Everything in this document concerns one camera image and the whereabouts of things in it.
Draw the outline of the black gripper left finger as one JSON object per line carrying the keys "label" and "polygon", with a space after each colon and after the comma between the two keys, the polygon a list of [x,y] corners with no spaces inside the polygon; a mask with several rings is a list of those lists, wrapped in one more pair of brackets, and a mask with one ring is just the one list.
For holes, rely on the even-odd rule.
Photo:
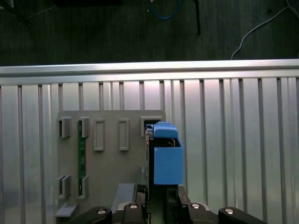
{"label": "black gripper left finger", "polygon": [[98,206],[84,213],[85,224],[146,224],[149,188],[119,184],[111,208]]}

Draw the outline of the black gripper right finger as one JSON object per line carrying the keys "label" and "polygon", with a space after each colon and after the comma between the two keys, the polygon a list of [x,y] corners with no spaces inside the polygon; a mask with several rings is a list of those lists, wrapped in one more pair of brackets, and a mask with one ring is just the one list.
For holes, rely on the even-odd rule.
{"label": "black gripper right finger", "polygon": [[213,213],[202,203],[192,203],[184,187],[177,186],[171,205],[176,224],[264,224],[265,222],[240,209],[224,207]]}

